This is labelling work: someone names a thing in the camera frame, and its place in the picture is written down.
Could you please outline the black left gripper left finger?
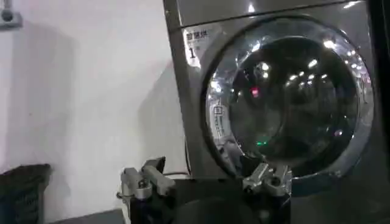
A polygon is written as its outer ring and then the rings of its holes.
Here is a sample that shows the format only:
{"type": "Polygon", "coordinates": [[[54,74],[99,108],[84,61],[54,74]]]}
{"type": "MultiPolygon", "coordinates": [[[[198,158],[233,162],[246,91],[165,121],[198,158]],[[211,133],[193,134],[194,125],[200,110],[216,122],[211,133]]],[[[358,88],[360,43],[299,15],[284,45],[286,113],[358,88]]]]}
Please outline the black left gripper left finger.
{"type": "Polygon", "coordinates": [[[116,193],[118,199],[147,200],[156,192],[169,196],[176,188],[176,182],[163,175],[166,157],[147,160],[140,170],[134,167],[125,168],[121,173],[121,188],[116,193]]]}

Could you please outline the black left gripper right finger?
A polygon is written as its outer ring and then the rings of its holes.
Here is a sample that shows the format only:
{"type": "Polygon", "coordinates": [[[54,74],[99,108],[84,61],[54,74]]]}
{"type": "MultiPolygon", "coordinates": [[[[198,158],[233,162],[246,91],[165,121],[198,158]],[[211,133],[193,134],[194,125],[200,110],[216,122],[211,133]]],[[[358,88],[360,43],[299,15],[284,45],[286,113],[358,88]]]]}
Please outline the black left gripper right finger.
{"type": "Polygon", "coordinates": [[[264,192],[273,197],[291,196],[292,171],[286,164],[265,156],[240,156],[243,191],[255,195],[264,192]]]}

